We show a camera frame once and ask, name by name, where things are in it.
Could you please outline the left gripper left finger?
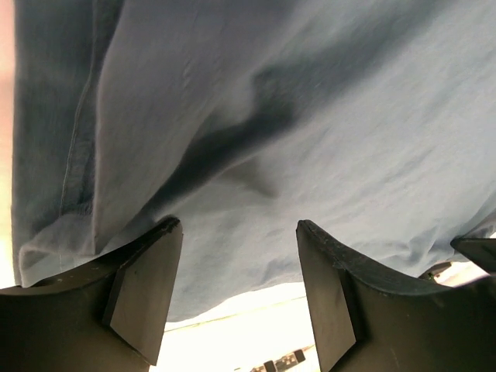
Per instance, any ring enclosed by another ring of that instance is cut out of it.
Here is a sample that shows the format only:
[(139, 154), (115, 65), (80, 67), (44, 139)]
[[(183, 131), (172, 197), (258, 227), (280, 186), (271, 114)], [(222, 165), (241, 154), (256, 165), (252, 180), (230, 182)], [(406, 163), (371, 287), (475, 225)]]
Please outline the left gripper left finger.
[(139, 239), (30, 288), (1, 292), (3, 371), (147, 371), (181, 255), (170, 217)]

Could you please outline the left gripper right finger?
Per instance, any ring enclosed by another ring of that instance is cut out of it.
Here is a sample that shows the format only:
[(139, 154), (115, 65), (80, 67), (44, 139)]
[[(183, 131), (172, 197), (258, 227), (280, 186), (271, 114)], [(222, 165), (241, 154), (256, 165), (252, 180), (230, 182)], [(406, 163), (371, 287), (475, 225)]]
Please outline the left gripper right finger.
[(386, 267), (309, 220), (296, 236), (321, 370), (495, 369), (495, 275), (452, 288)]

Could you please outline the teal blue t shirt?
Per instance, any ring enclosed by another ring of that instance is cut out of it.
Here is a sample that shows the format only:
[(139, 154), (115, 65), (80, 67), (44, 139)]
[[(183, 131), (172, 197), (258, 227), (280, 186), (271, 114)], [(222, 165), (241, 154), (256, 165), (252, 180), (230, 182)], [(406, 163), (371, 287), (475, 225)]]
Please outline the teal blue t shirt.
[(495, 231), (493, 1), (17, 1), (13, 271), (169, 215), (169, 319), (299, 282), (293, 228), (417, 277)]

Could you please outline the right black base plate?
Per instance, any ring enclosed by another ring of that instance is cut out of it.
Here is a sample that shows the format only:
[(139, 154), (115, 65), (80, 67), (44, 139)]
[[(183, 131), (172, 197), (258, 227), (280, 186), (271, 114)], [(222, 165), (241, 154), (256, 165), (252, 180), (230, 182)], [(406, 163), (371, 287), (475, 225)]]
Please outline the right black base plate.
[(438, 263), (422, 274), (421, 279), (457, 286), (495, 275), (495, 239), (455, 238), (451, 246), (466, 260)]

